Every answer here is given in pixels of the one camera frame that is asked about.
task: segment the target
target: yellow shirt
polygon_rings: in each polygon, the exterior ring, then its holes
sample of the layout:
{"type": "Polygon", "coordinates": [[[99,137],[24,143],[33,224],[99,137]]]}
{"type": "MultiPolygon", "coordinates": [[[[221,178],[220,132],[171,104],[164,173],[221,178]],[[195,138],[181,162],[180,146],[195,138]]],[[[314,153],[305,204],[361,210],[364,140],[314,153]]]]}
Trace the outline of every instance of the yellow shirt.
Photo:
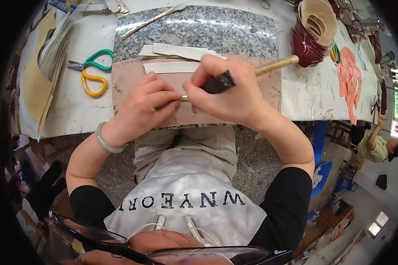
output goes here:
{"type": "Polygon", "coordinates": [[[358,144],[358,157],[365,158],[374,163],[381,163],[387,159],[388,153],[386,149],[386,141],[382,137],[376,136],[374,142],[376,143],[376,148],[371,151],[367,147],[367,141],[370,138],[371,130],[366,130],[364,137],[358,144]]]}

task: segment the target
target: black eyeglass frame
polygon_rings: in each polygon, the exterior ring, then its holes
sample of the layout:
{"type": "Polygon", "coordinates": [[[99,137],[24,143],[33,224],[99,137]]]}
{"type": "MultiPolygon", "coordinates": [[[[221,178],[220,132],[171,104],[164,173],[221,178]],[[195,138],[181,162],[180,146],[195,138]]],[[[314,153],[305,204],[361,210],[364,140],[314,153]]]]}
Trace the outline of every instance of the black eyeglass frame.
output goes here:
{"type": "Polygon", "coordinates": [[[89,245],[92,248],[95,248],[97,250],[101,250],[104,252],[109,252],[112,255],[117,255],[117,256],[121,256],[121,257],[126,257],[134,262],[140,263],[140,264],[145,264],[145,265],[165,265],[163,263],[159,263],[157,261],[154,261],[153,259],[151,259],[149,257],[149,255],[156,255],[159,253],[164,253],[164,252],[174,252],[174,251],[186,251],[186,250],[200,250],[200,249],[218,249],[218,248],[249,248],[249,249],[257,249],[257,250],[261,250],[264,252],[267,252],[267,255],[263,258],[261,258],[260,260],[257,260],[255,262],[251,262],[251,263],[247,263],[247,264],[243,264],[243,265],[260,265],[263,263],[269,264],[269,265],[282,265],[282,264],[286,264],[289,261],[291,261],[293,259],[292,256],[292,251],[279,251],[279,252],[271,252],[266,250],[265,248],[262,247],[258,247],[258,246],[221,246],[221,247],[202,247],[202,248],[167,248],[167,249],[160,249],[160,250],[155,250],[149,253],[139,253],[135,250],[133,250],[132,248],[129,248],[127,246],[125,246],[124,244],[126,244],[128,242],[128,239],[118,235],[116,233],[110,232],[110,231],[105,231],[106,233],[109,234],[113,234],[116,235],[117,237],[122,237],[124,238],[126,241],[124,243],[111,243],[111,242],[99,242],[99,241],[95,241],[95,240],[91,240],[90,238],[83,236],[81,233],[75,232],[72,229],[70,229],[64,222],[60,222],[58,220],[58,217],[61,218],[65,218],[68,220],[71,220],[73,222],[75,222],[78,225],[82,225],[88,229],[92,229],[90,228],[90,225],[86,225],[83,224],[80,221],[76,221],[74,219],[71,219],[69,217],[66,217],[64,215],[59,215],[58,213],[49,210],[49,221],[50,224],[55,224],[59,229],[61,229],[62,231],[64,231],[65,233],[68,233],[69,235],[71,235],[72,237],[74,237],[76,240],[80,241],[81,243],[85,243],[87,245],[89,245]]]}

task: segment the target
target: black sleeve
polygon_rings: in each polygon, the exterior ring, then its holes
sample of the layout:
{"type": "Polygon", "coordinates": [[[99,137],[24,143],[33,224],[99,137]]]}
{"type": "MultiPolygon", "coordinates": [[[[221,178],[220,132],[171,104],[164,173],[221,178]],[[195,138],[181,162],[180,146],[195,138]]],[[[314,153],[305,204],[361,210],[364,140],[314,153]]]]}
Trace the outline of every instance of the black sleeve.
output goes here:
{"type": "Polygon", "coordinates": [[[103,191],[89,185],[79,186],[72,191],[69,202],[75,220],[103,230],[106,230],[103,219],[115,210],[103,191]]]}
{"type": "Polygon", "coordinates": [[[295,251],[305,230],[311,189],[307,172],[297,167],[282,169],[260,204],[267,217],[249,245],[295,251]]]}

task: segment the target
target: jade bangle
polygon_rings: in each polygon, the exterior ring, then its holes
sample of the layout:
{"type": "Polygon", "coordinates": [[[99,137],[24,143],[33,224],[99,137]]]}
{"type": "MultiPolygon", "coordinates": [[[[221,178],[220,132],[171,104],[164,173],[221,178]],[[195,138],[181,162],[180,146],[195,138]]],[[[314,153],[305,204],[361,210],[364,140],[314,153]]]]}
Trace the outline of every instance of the jade bangle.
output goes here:
{"type": "Polygon", "coordinates": [[[97,125],[97,129],[96,129],[97,141],[99,141],[100,145],[101,145],[106,151],[109,151],[109,152],[111,152],[111,153],[121,153],[122,151],[124,151],[124,149],[125,149],[125,147],[126,147],[127,145],[122,145],[120,148],[115,148],[115,147],[112,147],[112,146],[108,145],[108,144],[105,142],[105,140],[103,140],[101,130],[102,130],[103,125],[105,125],[106,123],[107,123],[107,122],[105,121],[105,122],[102,122],[101,124],[97,125]]]}

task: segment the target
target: white table surface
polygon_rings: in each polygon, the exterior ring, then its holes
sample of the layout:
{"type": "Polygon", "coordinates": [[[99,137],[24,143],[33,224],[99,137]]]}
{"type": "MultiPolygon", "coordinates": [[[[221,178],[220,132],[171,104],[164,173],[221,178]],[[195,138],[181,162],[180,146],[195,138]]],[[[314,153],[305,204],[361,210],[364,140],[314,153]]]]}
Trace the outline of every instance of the white table surface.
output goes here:
{"type": "MultiPolygon", "coordinates": [[[[192,0],[185,3],[235,8],[271,17],[276,24],[279,57],[289,56],[292,54],[289,29],[296,23],[296,13],[293,11],[293,7],[284,0],[268,0],[268,2],[271,4],[270,10],[264,9],[260,0],[192,0]]],[[[131,13],[135,13],[151,8],[174,6],[180,1],[145,0],[138,2],[126,0],[124,3],[131,13]]],[[[117,23],[117,18],[114,15],[81,16],[76,9],[73,17],[75,24],[67,35],[69,41],[68,60],[83,62],[98,50],[113,50],[117,23]]],[[[339,21],[338,28],[335,41],[339,49],[347,46],[354,52],[356,65],[362,74],[360,103],[357,110],[354,110],[354,114],[358,120],[371,121],[370,102],[373,96],[377,95],[376,74],[368,59],[366,59],[368,71],[362,69],[357,53],[358,45],[352,43],[345,26],[339,21]],[[344,32],[346,40],[340,34],[340,30],[344,32]]],[[[108,56],[101,57],[100,63],[108,65],[110,58],[108,56]]],[[[64,67],[48,112],[43,138],[93,132],[96,130],[97,124],[113,117],[111,73],[104,74],[94,67],[90,67],[88,71],[90,75],[100,75],[108,80],[106,92],[99,98],[90,97],[83,89],[80,72],[64,67]]],[[[99,90],[102,85],[93,81],[87,82],[92,91],[99,90]]],[[[301,68],[292,65],[282,69],[281,112],[290,120],[349,119],[346,101],[339,95],[336,65],[330,57],[316,67],[301,68]]]]}

